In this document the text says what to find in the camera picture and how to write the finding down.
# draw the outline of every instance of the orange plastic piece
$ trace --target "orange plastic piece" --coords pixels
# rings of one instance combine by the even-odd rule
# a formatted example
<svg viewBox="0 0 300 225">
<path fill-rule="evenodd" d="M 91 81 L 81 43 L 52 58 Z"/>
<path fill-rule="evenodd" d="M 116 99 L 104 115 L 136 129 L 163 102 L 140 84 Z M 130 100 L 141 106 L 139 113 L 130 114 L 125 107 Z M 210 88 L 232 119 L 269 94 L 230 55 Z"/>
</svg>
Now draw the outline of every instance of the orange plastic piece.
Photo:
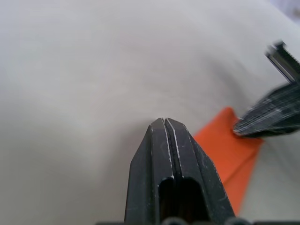
<svg viewBox="0 0 300 225">
<path fill-rule="evenodd" d="M 233 109 L 226 107 L 194 136 L 215 164 L 236 215 L 263 143 L 260 138 L 235 135 L 232 128 L 237 120 Z"/>
</svg>

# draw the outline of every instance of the black plastic clamp jaw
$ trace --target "black plastic clamp jaw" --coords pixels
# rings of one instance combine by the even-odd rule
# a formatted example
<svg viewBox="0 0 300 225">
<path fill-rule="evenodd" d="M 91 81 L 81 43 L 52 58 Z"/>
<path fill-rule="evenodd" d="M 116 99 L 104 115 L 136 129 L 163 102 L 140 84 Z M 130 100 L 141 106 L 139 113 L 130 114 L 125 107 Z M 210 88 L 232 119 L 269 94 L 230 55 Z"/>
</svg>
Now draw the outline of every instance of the black plastic clamp jaw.
<svg viewBox="0 0 300 225">
<path fill-rule="evenodd" d="M 125 223 L 224 224 L 234 212 L 216 168 L 187 128 L 157 119 L 130 165 Z"/>
</svg>

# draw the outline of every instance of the groove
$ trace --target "groove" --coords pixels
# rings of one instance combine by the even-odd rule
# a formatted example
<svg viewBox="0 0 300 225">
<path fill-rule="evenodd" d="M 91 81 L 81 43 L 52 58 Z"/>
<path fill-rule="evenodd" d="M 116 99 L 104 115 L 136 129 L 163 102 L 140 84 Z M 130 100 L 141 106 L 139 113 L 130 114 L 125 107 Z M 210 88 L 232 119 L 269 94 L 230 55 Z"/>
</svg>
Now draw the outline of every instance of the groove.
<svg viewBox="0 0 300 225">
<path fill-rule="evenodd" d="M 179 183 L 182 178 L 182 172 L 180 167 L 180 160 L 177 153 L 177 146 L 176 146 L 176 139 L 174 136 L 173 128 L 170 125 L 168 120 L 165 120 L 165 128 L 167 131 L 168 142 L 170 147 L 170 154 L 171 154 L 171 162 L 172 162 L 172 170 L 174 175 L 175 183 Z"/>
</svg>

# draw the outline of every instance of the white background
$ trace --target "white background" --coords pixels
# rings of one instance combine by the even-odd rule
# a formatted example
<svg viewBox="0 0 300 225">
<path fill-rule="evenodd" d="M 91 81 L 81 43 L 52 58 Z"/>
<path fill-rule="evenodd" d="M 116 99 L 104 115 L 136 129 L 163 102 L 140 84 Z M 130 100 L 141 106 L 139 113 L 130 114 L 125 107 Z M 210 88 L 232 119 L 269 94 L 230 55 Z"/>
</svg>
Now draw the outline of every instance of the white background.
<svg viewBox="0 0 300 225">
<path fill-rule="evenodd" d="M 264 56 L 300 29 L 261 0 L 1 0 L 0 223 L 122 221 L 158 117 L 198 131 L 285 83 Z M 270 138 L 241 215 L 300 219 L 300 134 Z"/>
</svg>

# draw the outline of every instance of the white surface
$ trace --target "white surface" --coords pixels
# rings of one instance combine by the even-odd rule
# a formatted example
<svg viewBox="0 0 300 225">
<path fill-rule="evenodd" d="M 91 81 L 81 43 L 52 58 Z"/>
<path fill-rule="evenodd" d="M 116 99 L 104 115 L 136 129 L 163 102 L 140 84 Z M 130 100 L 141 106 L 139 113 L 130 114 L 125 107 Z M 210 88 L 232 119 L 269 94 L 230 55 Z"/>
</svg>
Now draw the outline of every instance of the white surface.
<svg viewBox="0 0 300 225">
<path fill-rule="evenodd" d="M 264 56 L 300 29 L 261 0 L 12 0 L 0 8 L 0 223 L 121 221 L 157 117 L 199 130 L 285 80 Z M 299 136 L 268 139 L 248 219 L 300 219 Z"/>
</svg>

